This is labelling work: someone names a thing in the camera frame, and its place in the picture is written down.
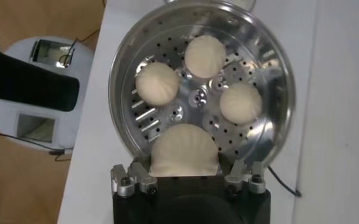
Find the metal surface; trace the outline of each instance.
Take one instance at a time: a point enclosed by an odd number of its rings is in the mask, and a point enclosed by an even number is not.
[[[123,165],[113,166],[111,175],[112,194],[117,192],[120,197],[130,197],[135,193],[135,183],[128,177]]]
[[[71,65],[74,51],[73,44],[38,39],[29,60],[56,68],[67,68]]]
[[[149,175],[139,162],[133,162],[129,167],[129,175],[140,185],[140,191],[145,194],[154,194],[157,191],[157,178]]]
[[[248,188],[254,194],[263,194],[266,192],[266,183],[262,175],[255,174],[248,181]]]
[[[187,44],[212,35],[225,46],[223,71],[213,79],[193,76],[184,65]],[[167,63],[180,77],[177,97],[153,108],[135,89],[135,76],[149,63]],[[236,82],[254,85],[262,96],[256,121],[236,125],[219,109],[224,89]],[[151,143],[170,126],[191,123],[210,133],[220,156],[267,166],[282,148],[294,110],[293,73],[272,33],[249,12],[225,2],[177,1],[141,19],[121,43],[109,81],[111,114],[133,156],[148,157]]]
[[[226,186],[234,187],[237,192],[241,191],[243,188],[243,175],[245,170],[246,165],[242,161],[236,160],[229,175],[224,177]]]
[[[253,175],[262,175],[265,167],[262,166],[261,162],[254,162],[251,166],[251,174]]]
[[[180,0],[164,0],[166,4],[173,3],[176,1],[180,1]],[[256,2],[256,0],[223,0],[223,1],[237,5],[238,7],[241,7],[249,12],[252,11]]]

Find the rectangular opening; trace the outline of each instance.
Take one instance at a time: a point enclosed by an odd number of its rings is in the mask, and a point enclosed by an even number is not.
[[[32,61],[66,68],[71,64],[74,49],[70,44],[49,40],[38,40],[32,51]]]
[[[52,143],[55,120],[20,114],[16,136],[34,141]]]

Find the dough ball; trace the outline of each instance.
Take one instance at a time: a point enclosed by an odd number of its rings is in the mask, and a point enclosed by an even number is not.
[[[151,152],[151,175],[155,177],[216,175],[218,148],[206,131],[179,124],[156,140]]]
[[[160,106],[175,98],[179,79],[169,66],[155,62],[145,66],[136,78],[138,95],[148,104]]]
[[[185,63],[191,73],[200,78],[212,78],[224,66],[226,49],[216,38],[204,35],[190,42]]]
[[[223,92],[220,109],[228,121],[245,124],[260,114],[262,98],[258,90],[250,84],[236,83]]]

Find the metal rim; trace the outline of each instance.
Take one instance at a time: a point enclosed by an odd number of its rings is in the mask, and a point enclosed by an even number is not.
[[[170,4],[170,3],[173,3],[173,2],[176,2],[176,1],[179,1],[179,0],[164,0],[164,2],[165,2],[166,4]],[[230,0],[225,0],[225,1],[222,1],[222,2],[227,2],[227,3],[229,3],[229,4],[235,5],[234,3],[231,3],[231,2],[229,2],[229,1],[230,1]],[[249,2],[249,3],[248,3],[249,8],[248,8],[248,9],[245,9],[245,10],[247,10],[248,12],[253,11],[253,9],[254,9],[254,7],[255,7],[256,0],[242,0],[242,1],[247,1],[247,2]]]
[[[116,65],[118,63],[117,57],[121,54],[121,52],[124,50],[124,45],[129,42],[129,37],[131,37],[133,34],[139,32],[145,24],[149,23],[155,18],[158,18],[161,14],[167,13],[170,10],[175,10],[178,7],[189,7],[189,6],[210,6],[210,7],[216,7],[221,6],[223,9],[227,12],[234,13],[242,18],[247,18],[252,24],[256,24],[260,28],[260,32],[266,35],[270,40],[271,43],[276,51],[276,54],[279,55],[283,60],[281,61],[281,68],[284,71],[285,77],[286,77],[286,87],[287,87],[287,93],[288,93],[288,108],[286,110],[286,120],[284,122],[284,125],[282,126],[282,129],[279,131],[278,136],[276,137],[275,144],[273,148],[269,151],[268,155],[263,160],[262,164],[264,166],[267,166],[271,163],[271,161],[277,156],[277,154],[281,151],[286,138],[288,136],[291,120],[293,118],[294,110],[295,110],[295,103],[296,103],[296,95],[295,95],[295,84],[294,84],[294,76],[293,71],[291,69],[291,65],[289,63],[288,57],[286,56],[285,51],[283,50],[281,44],[277,41],[276,37],[266,28],[266,26],[259,21],[256,17],[251,15],[249,12],[245,11],[244,9],[232,5],[230,3],[226,2],[212,2],[212,1],[178,1],[173,2],[167,5],[164,5],[158,9],[155,9],[154,11],[148,13],[145,17],[139,20],[139,22],[136,23],[136,25],[133,26],[133,28],[130,29],[130,31],[127,33],[127,35],[122,40],[121,44],[119,45],[119,48],[117,50],[117,53],[115,54],[115,57],[113,59],[111,71],[110,71],[110,77],[109,77],[109,83],[108,83],[108,101],[110,106],[110,114],[112,117],[112,121],[116,127],[117,133],[120,135],[121,141],[124,144],[127,151],[132,156],[137,156],[140,154],[139,151],[135,150],[135,145],[132,141],[130,141],[129,138],[130,134],[121,134],[121,130],[125,129],[122,124],[122,120],[120,117],[114,115],[114,100],[116,100],[116,95],[114,92],[114,80],[118,73],[116,72]]]

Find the white device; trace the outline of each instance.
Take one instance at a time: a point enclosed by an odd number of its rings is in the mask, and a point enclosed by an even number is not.
[[[18,41],[6,50],[5,54],[13,58],[74,77],[80,87],[76,106],[69,112],[0,99],[0,133],[56,149],[74,147],[94,54],[82,43],[75,42],[73,46],[72,43],[73,40],[58,37],[33,37]]]

